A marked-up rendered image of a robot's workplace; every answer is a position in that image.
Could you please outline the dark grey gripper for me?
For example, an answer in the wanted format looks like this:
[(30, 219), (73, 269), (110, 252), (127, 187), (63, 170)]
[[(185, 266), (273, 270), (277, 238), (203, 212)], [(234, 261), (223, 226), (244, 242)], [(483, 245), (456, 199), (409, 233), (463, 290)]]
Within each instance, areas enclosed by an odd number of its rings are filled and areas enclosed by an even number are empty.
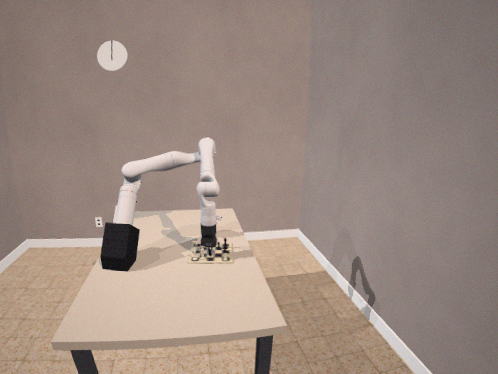
[(207, 253), (209, 255), (209, 250), (211, 248), (211, 255), (213, 255), (213, 247), (216, 247), (217, 245), (217, 238), (216, 238), (216, 225), (217, 225), (217, 220), (221, 220), (220, 215), (213, 215), (213, 216), (203, 216), (201, 214), (201, 246), (206, 246), (207, 247)]

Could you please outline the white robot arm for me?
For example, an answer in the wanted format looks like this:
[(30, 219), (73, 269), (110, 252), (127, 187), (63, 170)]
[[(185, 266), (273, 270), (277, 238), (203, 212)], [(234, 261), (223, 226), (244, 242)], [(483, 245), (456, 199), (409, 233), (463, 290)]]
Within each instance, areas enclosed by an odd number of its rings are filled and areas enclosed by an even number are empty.
[(213, 162), (213, 158), (216, 156), (215, 143), (211, 138), (203, 138), (198, 143), (198, 149), (199, 152), (192, 154), (171, 151), (148, 159), (126, 163), (122, 167), (122, 174), (125, 178), (123, 186), (120, 188), (113, 223), (131, 224), (133, 226), (137, 194), (143, 173), (167, 171), (197, 162), (201, 162), (202, 182), (197, 185), (201, 214), (203, 216), (215, 215), (215, 202), (205, 199), (205, 197), (216, 197), (220, 192), (219, 184), (215, 178)]

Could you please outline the black and cream chessboard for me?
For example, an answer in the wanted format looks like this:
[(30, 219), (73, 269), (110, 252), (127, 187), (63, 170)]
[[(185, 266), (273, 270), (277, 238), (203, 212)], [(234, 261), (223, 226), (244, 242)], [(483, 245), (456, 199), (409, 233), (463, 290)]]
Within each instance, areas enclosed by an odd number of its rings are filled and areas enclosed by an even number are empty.
[[(233, 264), (233, 259), (232, 259), (232, 243), (226, 243), (228, 249), (226, 249), (227, 252), (223, 252), (223, 246), (224, 246), (224, 243), (220, 243), (220, 250), (217, 249), (217, 246), (214, 247), (214, 254), (213, 256), (209, 256), (208, 253), (207, 253), (207, 247), (204, 247), (204, 246), (201, 246), (201, 243), (197, 243), (198, 244), (198, 249), (196, 250), (196, 246), (195, 246), (196, 243), (192, 243), (192, 247), (191, 247), (191, 251), (190, 251), (190, 255), (189, 255), (189, 260), (188, 260), (188, 264)], [(205, 260), (201, 260), (200, 257), (201, 257), (201, 249), (204, 249), (204, 257), (205, 257)], [(192, 260), (192, 258), (194, 257), (193, 255), (193, 250), (196, 250), (196, 257), (197, 257), (197, 260)], [(226, 255), (226, 258), (227, 260), (223, 260), (224, 256), (223, 254), (224, 253), (227, 253)]]

